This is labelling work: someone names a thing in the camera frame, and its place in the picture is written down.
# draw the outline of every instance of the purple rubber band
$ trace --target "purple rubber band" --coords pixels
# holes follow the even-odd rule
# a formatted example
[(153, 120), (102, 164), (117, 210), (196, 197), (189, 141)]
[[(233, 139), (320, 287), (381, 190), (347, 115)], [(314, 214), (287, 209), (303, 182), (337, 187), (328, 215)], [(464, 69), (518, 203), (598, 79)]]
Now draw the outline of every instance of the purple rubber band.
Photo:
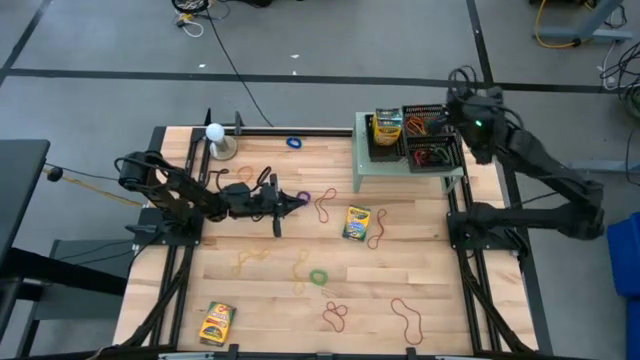
[(306, 201), (306, 202), (307, 202), (307, 204), (311, 201), (311, 194), (309, 194), (309, 192), (307, 192), (307, 191), (300, 191), (300, 192), (296, 195), (296, 197), (297, 197), (298, 199), (302, 199), (302, 200)]

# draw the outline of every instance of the green platform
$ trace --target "green platform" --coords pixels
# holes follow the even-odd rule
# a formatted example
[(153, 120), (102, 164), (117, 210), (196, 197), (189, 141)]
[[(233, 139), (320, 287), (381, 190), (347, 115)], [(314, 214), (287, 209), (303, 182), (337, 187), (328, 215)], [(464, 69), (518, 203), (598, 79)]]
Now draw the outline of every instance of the green platform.
[[(411, 176), (411, 177), (439, 177), (442, 178), (442, 188), (449, 193), (464, 176), (462, 167), (445, 172), (412, 173), (409, 171), (407, 159), (390, 162), (372, 162), (369, 159), (367, 146), (367, 129), (365, 115), (372, 113), (356, 113), (356, 123), (351, 137), (353, 145), (353, 192), (360, 191), (360, 184), (365, 176)], [(449, 178), (449, 186), (445, 186), (444, 179)]]

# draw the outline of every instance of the wooden tabletop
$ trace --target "wooden tabletop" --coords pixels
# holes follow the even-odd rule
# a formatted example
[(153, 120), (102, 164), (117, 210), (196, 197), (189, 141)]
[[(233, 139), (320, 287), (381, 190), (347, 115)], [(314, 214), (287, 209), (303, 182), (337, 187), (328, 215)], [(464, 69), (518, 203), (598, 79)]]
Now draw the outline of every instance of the wooden tabletop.
[[(173, 165), (184, 166), (190, 133), (187, 127), (167, 128), (162, 154)], [(269, 165), (290, 195), (308, 191), (313, 200), (334, 187), (337, 197), (323, 204), (329, 213), (326, 224), (319, 222), (311, 204), (282, 220), (280, 239), (273, 238), (271, 218), (206, 221), (193, 258), (179, 349), (221, 350), (200, 344), (198, 338), (209, 303), (217, 301), (238, 308), (222, 350), (236, 343), (240, 351), (403, 354), (411, 346), (404, 336), (406, 321), (391, 308), (391, 300), (401, 298), (421, 315), (424, 340), (415, 346), (418, 354), (471, 354), (460, 272), (445, 223), (448, 202), (438, 178), (368, 177), (354, 194), (350, 138), (302, 138), (300, 150), (287, 147), (284, 137), (236, 140), (235, 158), (209, 165), (230, 170), (221, 185), (246, 180), (248, 170), (237, 174), (243, 166), (252, 167), (253, 184)], [(475, 165), (470, 154), (466, 157), (474, 200), (502, 206), (495, 167)], [(209, 189), (215, 191), (213, 182)], [(374, 215), (387, 211), (376, 250), (341, 237), (349, 205), (370, 208)], [(369, 234), (379, 231), (374, 219)], [(240, 255), (265, 250), (264, 259), (250, 258), (234, 272)], [(294, 265), (307, 252), (294, 274)], [(164, 246), (149, 246), (136, 259), (114, 343), (127, 339), (156, 302), (166, 253)], [(537, 348), (517, 259), (507, 251), (487, 251), (485, 258), (496, 307), (523, 342)], [(325, 270), (329, 282), (322, 287), (311, 284), (313, 269)], [(343, 332), (334, 329), (342, 327), (341, 320), (324, 313), (329, 301), (348, 308)], [(409, 319), (408, 340), (418, 341), (418, 315), (398, 302), (394, 306)], [(483, 344), (489, 348), (484, 314), (477, 302), (476, 307)], [(173, 303), (168, 308), (165, 343)]]

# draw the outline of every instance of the blue rubber band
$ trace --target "blue rubber band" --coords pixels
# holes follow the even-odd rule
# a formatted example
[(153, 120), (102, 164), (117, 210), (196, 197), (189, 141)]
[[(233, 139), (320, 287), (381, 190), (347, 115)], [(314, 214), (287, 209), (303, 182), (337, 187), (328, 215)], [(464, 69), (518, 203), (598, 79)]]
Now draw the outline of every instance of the blue rubber band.
[(302, 140), (299, 138), (290, 137), (287, 138), (287, 145), (293, 149), (300, 149), (302, 147)]

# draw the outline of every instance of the yellow crayon box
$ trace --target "yellow crayon box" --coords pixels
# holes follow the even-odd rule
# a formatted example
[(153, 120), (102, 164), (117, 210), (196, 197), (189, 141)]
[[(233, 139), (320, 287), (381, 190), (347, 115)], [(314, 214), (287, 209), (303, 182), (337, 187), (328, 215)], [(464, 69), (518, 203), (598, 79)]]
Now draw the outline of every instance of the yellow crayon box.
[(400, 109), (376, 109), (373, 115), (373, 139), (379, 146), (391, 146), (402, 134)]
[(359, 206), (349, 206), (347, 209), (347, 222), (344, 225), (342, 237), (356, 241), (364, 241), (367, 238), (367, 227), (371, 219), (371, 210)]
[(236, 308), (218, 302), (211, 302), (207, 317), (200, 328), (200, 343), (222, 346), (231, 330), (231, 321), (236, 313)]

